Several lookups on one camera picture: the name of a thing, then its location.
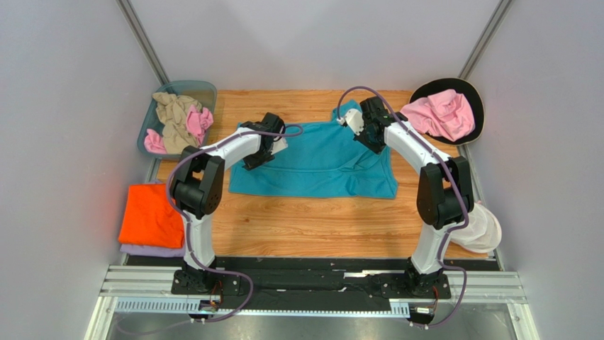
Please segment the teal t shirt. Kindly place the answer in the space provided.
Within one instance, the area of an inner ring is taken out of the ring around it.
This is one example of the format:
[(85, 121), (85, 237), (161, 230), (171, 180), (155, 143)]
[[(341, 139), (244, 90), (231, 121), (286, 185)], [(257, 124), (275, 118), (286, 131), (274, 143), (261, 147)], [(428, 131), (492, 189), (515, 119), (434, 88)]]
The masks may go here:
[(243, 162), (230, 169), (229, 191), (253, 196), (394, 199), (398, 182), (391, 154), (375, 154), (353, 139), (336, 119), (304, 123), (303, 134), (253, 170)]

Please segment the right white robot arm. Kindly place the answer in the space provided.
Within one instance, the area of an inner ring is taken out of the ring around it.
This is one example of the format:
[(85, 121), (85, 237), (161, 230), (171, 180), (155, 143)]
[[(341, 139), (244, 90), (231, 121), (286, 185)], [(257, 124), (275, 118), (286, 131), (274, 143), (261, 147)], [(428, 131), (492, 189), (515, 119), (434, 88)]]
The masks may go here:
[(466, 225), (474, 207), (469, 162), (435, 148), (401, 113), (389, 112), (378, 96), (349, 109), (343, 123), (352, 130), (354, 140), (376, 154), (392, 149), (419, 176), (416, 206), (423, 225), (403, 274), (403, 287), (411, 295), (426, 295), (444, 280), (450, 231)]

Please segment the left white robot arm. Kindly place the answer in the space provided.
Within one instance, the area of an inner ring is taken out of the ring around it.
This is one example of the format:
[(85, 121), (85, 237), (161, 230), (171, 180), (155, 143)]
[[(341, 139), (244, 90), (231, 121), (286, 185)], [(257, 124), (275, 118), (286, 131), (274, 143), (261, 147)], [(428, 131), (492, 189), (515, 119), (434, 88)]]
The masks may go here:
[(187, 147), (166, 184), (168, 201), (184, 222), (184, 264), (175, 272), (172, 293), (205, 295), (218, 288), (223, 275), (216, 268), (213, 214), (223, 195), (226, 171), (238, 162), (256, 169), (286, 148), (286, 125), (273, 113), (259, 122), (247, 121), (214, 144)]

